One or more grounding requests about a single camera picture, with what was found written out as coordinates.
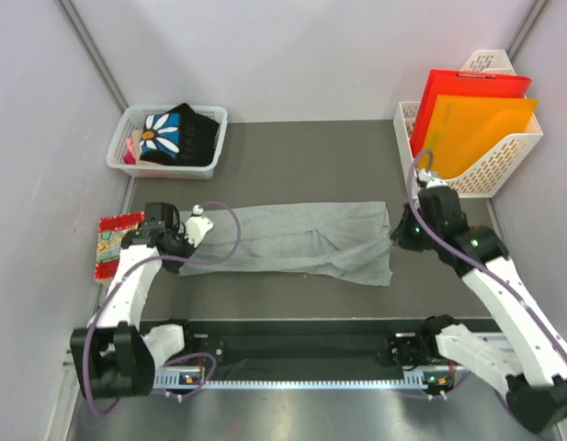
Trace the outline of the grey t shirt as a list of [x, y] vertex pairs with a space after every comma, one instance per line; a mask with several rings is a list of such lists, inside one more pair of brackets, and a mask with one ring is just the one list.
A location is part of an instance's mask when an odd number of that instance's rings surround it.
[[324, 275], [387, 288], [391, 283], [391, 225], [382, 201], [316, 202], [213, 210], [214, 227], [195, 252], [211, 272]]

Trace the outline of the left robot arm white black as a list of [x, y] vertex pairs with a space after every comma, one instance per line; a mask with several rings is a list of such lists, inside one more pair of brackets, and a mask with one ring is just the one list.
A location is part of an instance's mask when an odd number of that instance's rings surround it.
[[176, 207], [146, 205], [144, 218], [119, 242], [119, 264], [103, 304], [89, 324], [74, 329], [70, 348], [87, 399], [146, 396], [156, 370], [172, 358], [191, 362], [196, 340], [179, 324], [162, 324], [142, 334], [140, 324], [151, 285], [160, 272], [178, 272], [212, 229], [197, 205], [186, 220]]

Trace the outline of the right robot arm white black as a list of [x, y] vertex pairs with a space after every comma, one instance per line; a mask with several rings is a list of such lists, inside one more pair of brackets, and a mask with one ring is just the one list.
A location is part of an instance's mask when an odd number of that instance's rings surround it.
[[468, 224], [458, 193], [446, 184], [423, 185], [405, 204], [391, 240], [404, 250], [436, 252], [483, 303], [512, 348], [507, 354], [443, 314], [418, 328], [420, 357], [465, 367], [496, 390], [533, 434], [567, 418], [567, 342], [527, 291], [494, 230]]

